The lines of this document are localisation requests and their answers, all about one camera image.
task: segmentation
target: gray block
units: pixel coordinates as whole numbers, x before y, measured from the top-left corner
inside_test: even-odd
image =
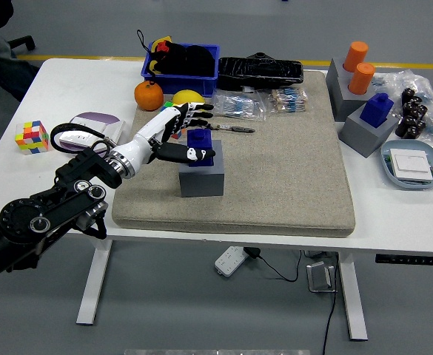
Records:
[[[348,115],[364,105],[375,95],[374,88],[370,84],[364,95],[356,95],[349,91],[348,85],[351,78],[338,78],[330,93],[333,117],[336,122],[344,122]]]
[[[331,64],[328,68],[328,73],[326,74],[326,86],[328,87],[328,92],[331,88],[336,85],[338,78],[352,78],[353,73],[348,72],[343,68],[343,63],[346,58],[333,58]]]
[[[221,141],[212,142],[216,152],[213,166],[178,165],[180,178],[180,193],[182,197],[223,196],[224,194],[224,164],[223,146]]]
[[[374,128],[360,118],[365,104],[349,115],[339,134],[341,141],[367,158],[387,140],[397,126],[398,119],[387,115],[387,119],[378,128]]]

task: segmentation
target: white table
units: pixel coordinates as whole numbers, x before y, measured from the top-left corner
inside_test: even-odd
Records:
[[[24,156],[13,139],[16,124],[41,120],[48,132],[82,112],[114,115],[132,126],[137,61],[46,61],[0,141],[0,210],[11,200],[49,189],[55,170],[72,155],[50,151]],[[126,132],[120,143],[129,139]],[[112,240],[186,240],[234,246],[271,246],[340,252],[340,270],[352,339],[367,339],[353,252],[433,255],[433,191],[401,191],[384,176],[377,154],[365,159],[341,143],[355,207],[356,228],[346,238],[253,234],[190,234],[122,229],[111,218],[114,191],[107,189],[108,239],[96,247],[78,323],[92,324]]]

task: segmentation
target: yellow fruit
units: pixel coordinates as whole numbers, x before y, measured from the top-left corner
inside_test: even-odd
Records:
[[[135,87],[134,99],[141,109],[155,111],[164,104],[164,92],[158,84],[144,81]]]
[[[186,102],[201,102],[202,104],[204,104],[204,98],[196,91],[181,90],[174,94],[172,102],[175,105],[185,104]]]

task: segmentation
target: black robot arm segment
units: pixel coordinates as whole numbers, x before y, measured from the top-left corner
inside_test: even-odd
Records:
[[[106,237],[106,191],[89,182],[94,177],[114,189],[122,182],[108,162],[85,149],[57,169],[51,189],[14,200],[1,210],[0,273],[35,268],[42,253],[71,229]]]

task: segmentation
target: black cable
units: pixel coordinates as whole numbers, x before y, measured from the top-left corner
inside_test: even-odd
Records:
[[[323,353],[322,353],[323,355],[325,355],[326,341],[328,340],[329,323],[332,320],[332,315],[333,315],[333,312],[335,311],[335,306],[336,306],[336,294],[338,293],[338,290],[336,287],[336,274],[338,273],[339,265],[340,265],[340,255],[338,253],[336,253],[335,281],[334,281],[334,283],[335,283],[335,295],[333,296],[332,310],[329,312],[328,322],[326,323],[325,340],[323,341]]]
[[[102,133],[95,131],[94,129],[91,129],[89,127],[83,126],[81,124],[72,124],[71,122],[68,124],[59,124],[57,127],[52,129],[52,132],[50,133],[50,143],[52,144],[52,147],[55,148],[56,150],[58,150],[59,152],[62,152],[62,153],[78,154],[79,151],[66,149],[63,146],[58,145],[55,141],[55,138],[57,135],[59,135],[60,133],[69,132],[69,131],[82,131],[82,132],[86,132],[86,133],[90,133],[92,135],[95,135],[96,137],[100,138],[101,140],[96,141],[92,145],[91,148],[94,149],[95,146],[97,146],[99,143],[103,143],[107,147],[106,155],[109,154],[111,147],[110,147],[108,142],[102,140],[106,137],[105,135],[103,135]]]
[[[252,259],[261,259],[262,261],[264,261],[267,266],[269,266],[272,270],[274,270],[278,276],[282,277],[282,279],[284,279],[285,281],[289,282],[289,283],[294,283],[295,281],[298,280],[298,266],[300,265],[300,260],[302,259],[302,251],[299,250],[300,252],[300,256],[298,257],[298,262],[297,262],[297,276],[295,277],[295,279],[291,280],[288,279],[287,277],[283,276],[280,272],[278,272],[274,267],[272,267],[262,256],[261,256],[261,250],[259,248],[250,248],[250,247],[245,247],[244,251],[252,258]]]
[[[149,53],[150,55],[150,49],[148,46],[145,45],[144,43],[144,34],[142,33],[141,30],[137,30],[137,36],[139,37],[139,40],[141,41],[142,47],[146,50],[147,53]]]

